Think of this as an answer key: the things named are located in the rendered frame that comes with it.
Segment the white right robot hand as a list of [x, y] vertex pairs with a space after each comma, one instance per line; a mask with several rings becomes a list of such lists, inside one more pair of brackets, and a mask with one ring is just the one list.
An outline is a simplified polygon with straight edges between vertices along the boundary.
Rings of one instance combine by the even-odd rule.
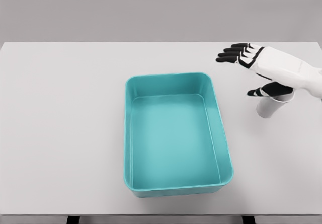
[[307, 63], [273, 47], [236, 43], [219, 53], [216, 62], [238, 64], [271, 81], [249, 90], [248, 96], [277, 97], [306, 87]]

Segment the teal plastic basket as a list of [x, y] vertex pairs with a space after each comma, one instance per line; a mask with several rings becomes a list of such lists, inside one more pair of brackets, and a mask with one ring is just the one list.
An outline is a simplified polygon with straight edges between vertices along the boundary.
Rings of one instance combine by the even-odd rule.
[[127, 80], [123, 178], [136, 197], [214, 193], [233, 176], [209, 75], [151, 74]]

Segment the white paper cup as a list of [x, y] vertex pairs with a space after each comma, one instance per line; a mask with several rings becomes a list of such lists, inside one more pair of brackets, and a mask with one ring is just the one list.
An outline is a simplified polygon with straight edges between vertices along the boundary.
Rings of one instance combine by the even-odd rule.
[[281, 96], [263, 97], [257, 104], [257, 114], [262, 118], [270, 118], [282, 106], [294, 99], [295, 93], [285, 94]]

